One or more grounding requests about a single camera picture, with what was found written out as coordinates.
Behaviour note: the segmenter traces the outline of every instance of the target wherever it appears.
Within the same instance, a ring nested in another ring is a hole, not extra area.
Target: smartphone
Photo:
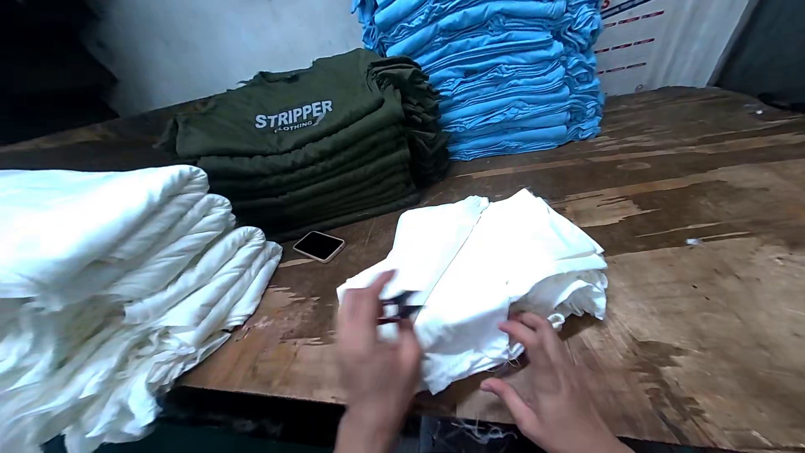
[[[344,245],[346,245],[346,241],[343,239],[319,231],[311,231],[294,244],[294,250],[302,255],[310,256],[316,261],[329,263],[344,248]]]

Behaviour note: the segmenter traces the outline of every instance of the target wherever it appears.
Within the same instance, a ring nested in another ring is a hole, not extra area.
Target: worn wooden surface
[[[0,165],[166,164],[146,145],[169,114],[0,148]],[[560,149],[455,164],[422,205],[528,187],[606,249],[607,319],[573,319],[563,335],[616,434],[805,450],[805,117],[670,88],[610,98],[602,126]],[[334,230],[347,246],[330,264],[286,246],[255,315],[181,383],[341,402],[334,289],[385,256],[397,217]],[[483,377],[420,395],[417,410],[510,421],[477,391]],[[522,384],[522,373],[507,379]]]

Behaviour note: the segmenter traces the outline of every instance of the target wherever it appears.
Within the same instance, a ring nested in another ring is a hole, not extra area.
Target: printed logo
[[[295,131],[321,123],[327,112],[332,112],[332,101],[313,102],[277,114],[259,114],[254,117],[254,127],[275,127],[275,134],[280,131]]]

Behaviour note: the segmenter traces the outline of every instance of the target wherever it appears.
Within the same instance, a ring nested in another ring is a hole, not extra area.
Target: hand
[[[526,348],[529,386],[514,390],[493,378],[481,382],[481,390],[506,403],[526,437],[548,453],[632,453],[604,423],[548,320],[522,313],[502,322],[500,330]]]
[[[411,321],[398,322],[396,343],[378,340],[380,292],[393,276],[384,272],[369,288],[348,290],[338,310],[336,347],[347,411],[336,453],[388,451],[419,385],[422,350]]]

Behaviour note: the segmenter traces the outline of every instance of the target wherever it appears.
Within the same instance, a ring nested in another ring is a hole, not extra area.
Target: white fabric
[[[414,328],[424,351],[424,387],[438,393],[522,352],[497,328],[513,304],[555,328],[570,314],[603,319],[603,251],[526,189],[494,203],[469,197],[404,213],[388,257],[348,279],[337,294],[341,301],[346,289],[366,287],[391,268],[398,274],[383,297],[422,291],[409,303],[425,305]],[[379,332],[392,338],[394,329],[384,325]]]
[[[200,168],[0,171],[0,451],[142,437],[259,303],[282,248]]]

